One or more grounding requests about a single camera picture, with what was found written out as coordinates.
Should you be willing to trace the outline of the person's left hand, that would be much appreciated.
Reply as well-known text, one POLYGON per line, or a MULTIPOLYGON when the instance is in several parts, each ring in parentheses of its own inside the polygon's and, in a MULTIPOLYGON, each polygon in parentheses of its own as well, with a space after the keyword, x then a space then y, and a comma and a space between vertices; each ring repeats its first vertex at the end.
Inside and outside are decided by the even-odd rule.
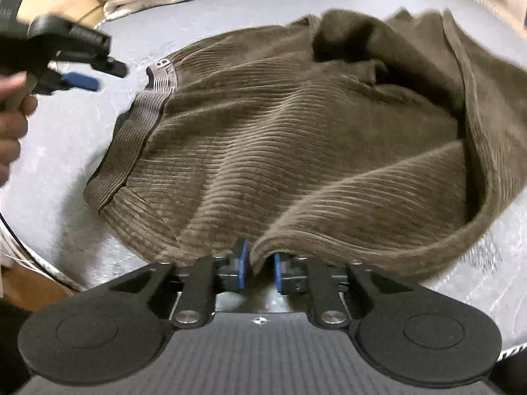
POLYGON ((7 104, 13 95, 25 92, 26 85, 26 72, 1 77, 1 186, 7 183, 10 166, 20 156, 20 140, 28 132, 28 118, 38 106, 37 98, 27 94, 17 106, 7 104))

